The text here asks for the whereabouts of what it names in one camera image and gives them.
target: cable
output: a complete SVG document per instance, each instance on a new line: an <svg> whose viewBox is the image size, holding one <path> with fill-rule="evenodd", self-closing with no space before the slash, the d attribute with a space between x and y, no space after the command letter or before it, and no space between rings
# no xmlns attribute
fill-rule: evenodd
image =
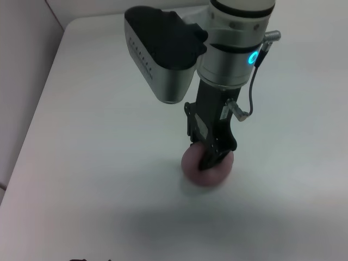
<svg viewBox="0 0 348 261"><path fill-rule="evenodd" d="M254 105L252 103L252 86L254 85L254 80L255 80L255 76L257 73L257 70L259 69L259 67L255 67L254 73L251 77L251 82L250 82L250 86L249 86L249 104L250 104L250 111L249 111L249 116L253 113L254 111Z"/></svg>

